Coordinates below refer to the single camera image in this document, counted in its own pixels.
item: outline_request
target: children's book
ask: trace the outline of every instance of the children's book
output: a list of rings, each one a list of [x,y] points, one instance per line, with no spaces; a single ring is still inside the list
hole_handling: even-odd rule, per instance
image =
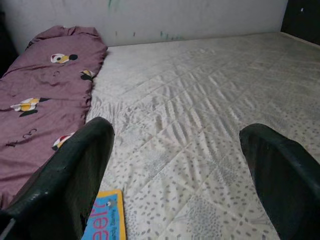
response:
[[[100,191],[95,199],[82,240],[125,240],[125,215],[120,189]]]

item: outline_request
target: white patterned mattress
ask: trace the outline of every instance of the white patterned mattress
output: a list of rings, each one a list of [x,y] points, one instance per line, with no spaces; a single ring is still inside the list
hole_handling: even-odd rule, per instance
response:
[[[239,131],[266,124],[320,160],[320,50],[281,33],[110,47],[87,120],[115,129],[100,190],[128,239],[278,239]]]

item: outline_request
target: bed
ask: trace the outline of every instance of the bed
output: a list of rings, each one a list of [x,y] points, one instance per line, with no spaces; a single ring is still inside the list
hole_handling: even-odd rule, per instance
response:
[[[128,239],[279,239],[239,131],[270,126],[320,161],[320,49],[282,33],[110,47],[89,121],[115,142]]]

